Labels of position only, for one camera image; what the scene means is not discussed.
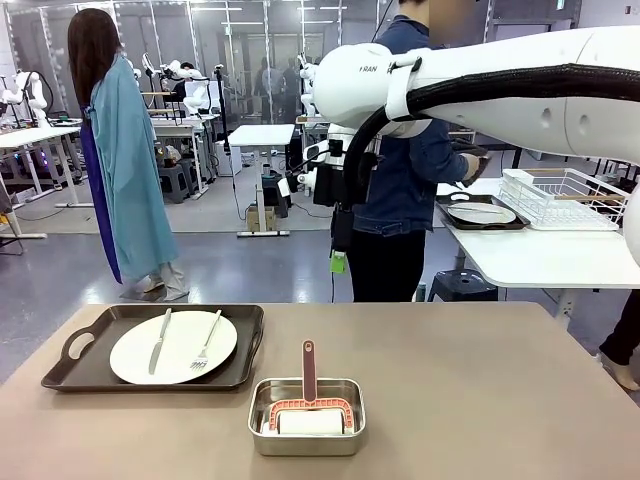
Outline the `person in black trousers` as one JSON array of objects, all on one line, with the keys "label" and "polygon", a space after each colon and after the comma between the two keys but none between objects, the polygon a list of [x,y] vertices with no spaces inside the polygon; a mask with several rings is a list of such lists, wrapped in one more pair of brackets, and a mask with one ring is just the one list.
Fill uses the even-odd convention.
[{"label": "person in black trousers", "polygon": [[640,346],[640,289],[632,290],[613,331],[599,346],[600,360],[616,382],[628,391],[640,391],[630,368],[634,350]]}]

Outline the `long white workbench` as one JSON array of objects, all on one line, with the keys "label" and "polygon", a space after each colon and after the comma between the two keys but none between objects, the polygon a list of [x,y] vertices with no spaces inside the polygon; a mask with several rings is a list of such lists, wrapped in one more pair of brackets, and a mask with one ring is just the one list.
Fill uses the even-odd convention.
[{"label": "long white workbench", "polygon": [[[35,194],[19,204],[18,208],[62,190],[64,184],[70,199],[56,204],[57,209],[93,207],[91,202],[79,201],[70,170],[70,164],[73,163],[78,171],[81,171],[79,154],[73,142],[73,136],[79,132],[79,126],[66,126],[26,128],[0,134],[0,160],[15,160],[16,155],[22,157],[26,161],[27,171],[35,188]],[[37,159],[46,161],[51,180],[51,188],[48,190],[43,189],[38,177],[35,165]]]}]

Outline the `person's right hand black glove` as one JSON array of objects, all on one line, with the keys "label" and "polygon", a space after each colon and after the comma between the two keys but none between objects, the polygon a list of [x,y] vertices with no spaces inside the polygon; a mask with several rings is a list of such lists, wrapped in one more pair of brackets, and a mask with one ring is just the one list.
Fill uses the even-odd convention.
[{"label": "person's right hand black glove", "polygon": [[490,157],[488,155],[476,156],[470,153],[461,153],[460,156],[467,162],[467,173],[461,181],[462,185],[467,188],[486,170],[490,162]]}]

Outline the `person's right forearm denim sleeve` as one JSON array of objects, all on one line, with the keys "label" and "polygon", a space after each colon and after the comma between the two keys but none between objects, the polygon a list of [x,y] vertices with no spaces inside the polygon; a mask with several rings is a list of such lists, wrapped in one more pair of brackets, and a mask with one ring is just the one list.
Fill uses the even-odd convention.
[{"label": "person's right forearm denim sleeve", "polygon": [[437,148],[430,150],[419,162],[418,171],[426,181],[451,184],[463,181],[471,167],[467,157],[451,148]]}]

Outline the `small white standing desk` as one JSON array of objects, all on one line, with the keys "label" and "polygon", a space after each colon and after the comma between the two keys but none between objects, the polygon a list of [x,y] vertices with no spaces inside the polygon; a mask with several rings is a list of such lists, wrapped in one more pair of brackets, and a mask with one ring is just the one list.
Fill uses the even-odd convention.
[{"label": "small white standing desk", "polygon": [[271,149],[288,145],[292,138],[293,129],[293,124],[242,125],[228,136],[231,147],[249,148],[254,152],[255,198],[258,209],[259,230],[257,232],[238,231],[238,238],[285,237],[290,235],[288,230],[267,229],[262,181],[264,162],[261,160],[260,153],[262,151],[267,153],[267,165],[270,165]]}]

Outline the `grey plastic stool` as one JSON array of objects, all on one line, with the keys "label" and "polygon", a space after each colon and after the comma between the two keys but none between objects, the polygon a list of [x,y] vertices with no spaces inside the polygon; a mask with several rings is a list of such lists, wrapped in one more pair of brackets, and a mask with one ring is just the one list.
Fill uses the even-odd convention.
[{"label": "grey plastic stool", "polygon": [[198,199],[201,196],[192,159],[179,160],[170,167],[159,167],[158,173],[162,193],[170,202],[180,204],[188,198]]}]

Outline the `rectangular stainless steel container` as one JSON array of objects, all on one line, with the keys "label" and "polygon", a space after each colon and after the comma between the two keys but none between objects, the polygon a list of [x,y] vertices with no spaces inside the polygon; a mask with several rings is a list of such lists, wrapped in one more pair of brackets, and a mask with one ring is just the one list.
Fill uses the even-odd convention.
[{"label": "rectangular stainless steel container", "polygon": [[263,456],[351,456],[367,438],[360,385],[347,378],[317,381],[320,400],[341,399],[350,412],[333,404],[321,409],[302,405],[302,379],[267,378],[254,388],[248,428]]}]

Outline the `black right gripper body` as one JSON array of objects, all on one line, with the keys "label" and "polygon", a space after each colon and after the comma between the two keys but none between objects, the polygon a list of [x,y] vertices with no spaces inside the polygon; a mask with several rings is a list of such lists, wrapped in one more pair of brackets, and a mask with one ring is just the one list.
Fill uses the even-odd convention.
[{"label": "black right gripper body", "polygon": [[320,164],[314,169],[316,174],[313,188],[313,203],[332,207],[336,204],[349,207],[349,182],[342,169]]}]

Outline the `silver table knife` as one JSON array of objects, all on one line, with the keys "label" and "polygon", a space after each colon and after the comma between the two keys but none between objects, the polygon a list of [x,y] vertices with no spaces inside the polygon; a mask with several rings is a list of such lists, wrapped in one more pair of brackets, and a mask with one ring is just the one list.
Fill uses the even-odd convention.
[{"label": "silver table knife", "polygon": [[165,338],[165,334],[166,334],[166,330],[168,328],[168,325],[170,323],[171,320],[171,315],[172,315],[172,309],[168,308],[165,312],[163,321],[162,321],[162,325],[160,328],[160,332],[158,335],[158,338],[156,340],[156,343],[153,347],[152,353],[151,353],[151,357],[149,360],[149,364],[148,364],[148,374],[149,375],[154,375],[155,374],[155,370],[156,370],[156,366],[157,366],[157,362],[159,360],[159,356],[163,347],[163,343],[164,343],[164,338]]}]

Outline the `silver fork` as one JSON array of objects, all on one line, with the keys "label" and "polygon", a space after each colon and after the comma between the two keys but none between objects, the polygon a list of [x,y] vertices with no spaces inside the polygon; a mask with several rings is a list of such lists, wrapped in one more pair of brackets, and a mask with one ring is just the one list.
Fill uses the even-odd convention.
[{"label": "silver fork", "polygon": [[215,313],[215,318],[211,323],[211,326],[209,328],[208,331],[208,335],[206,337],[206,340],[201,348],[201,351],[199,353],[199,355],[195,358],[195,360],[191,363],[190,367],[193,370],[200,370],[202,368],[204,368],[207,363],[208,363],[208,348],[209,348],[209,344],[214,336],[215,333],[215,329],[217,327],[217,324],[219,323],[220,317],[221,317],[222,311],[218,310]]}]

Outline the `large white side table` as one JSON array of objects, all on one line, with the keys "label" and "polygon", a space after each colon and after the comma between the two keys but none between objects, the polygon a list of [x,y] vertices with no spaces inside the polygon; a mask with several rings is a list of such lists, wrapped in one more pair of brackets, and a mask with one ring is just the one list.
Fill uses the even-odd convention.
[{"label": "large white side table", "polygon": [[505,289],[558,289],[555,319],[563,327],[581,290],[640,289],[640,266],[618,232],[465,231],[440,223],[459,245],[458,267],[470,261]]}]

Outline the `brown serving tray with handles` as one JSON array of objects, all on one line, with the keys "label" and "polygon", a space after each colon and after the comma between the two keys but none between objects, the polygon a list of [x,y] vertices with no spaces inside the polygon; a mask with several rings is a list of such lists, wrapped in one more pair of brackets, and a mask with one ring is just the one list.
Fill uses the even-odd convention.
[{"label": "brown serving tray with handles", "polygon": [[[117,340],[129,329],[177,311],[222,311],[238,329],[239,346],[212,372],[175,385],[133,385],[111,370],[109,356]],[[62,392],[230,391],[250,377],[253,360],[263,337],[264,310],[258,305],[121,304],[107,308],[95,322],[74,332],[65,342],[61,358],[43,377],[42,386]]]}]

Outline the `person's left hand black glove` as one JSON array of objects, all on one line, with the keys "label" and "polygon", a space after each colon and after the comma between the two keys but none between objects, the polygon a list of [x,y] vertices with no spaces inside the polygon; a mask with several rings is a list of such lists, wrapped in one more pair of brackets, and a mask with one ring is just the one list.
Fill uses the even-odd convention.
[{"label": "person's left hand black glove", "polygon": [[453,138],[451,140],[451,146],[458,154],[469,154],[475,157],[486,157],[488,154],[488,150],[486,148],[475,145],[463,138]]}]

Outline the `grey round plate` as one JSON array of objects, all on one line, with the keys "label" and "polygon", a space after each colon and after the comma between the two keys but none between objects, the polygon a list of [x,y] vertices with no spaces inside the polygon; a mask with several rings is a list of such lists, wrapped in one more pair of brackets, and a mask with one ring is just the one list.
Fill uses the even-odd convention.
[{"label": "grey round plate", "polygon": [[505,207],[477,202],[460,202],[449,205],[447,213],[461,221],[474,224],[509,224],[516,220],[516,214]]}]

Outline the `black metal stool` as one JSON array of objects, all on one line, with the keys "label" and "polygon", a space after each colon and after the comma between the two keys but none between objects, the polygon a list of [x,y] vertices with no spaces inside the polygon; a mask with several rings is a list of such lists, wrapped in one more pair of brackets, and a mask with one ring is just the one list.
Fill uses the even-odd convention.
[{"label": "black metal stool", "polygon": [[499,290],[476,270],[449,270],[437,272],[432,280],[427,302],[436,297],[443,302],[495,302]]}]

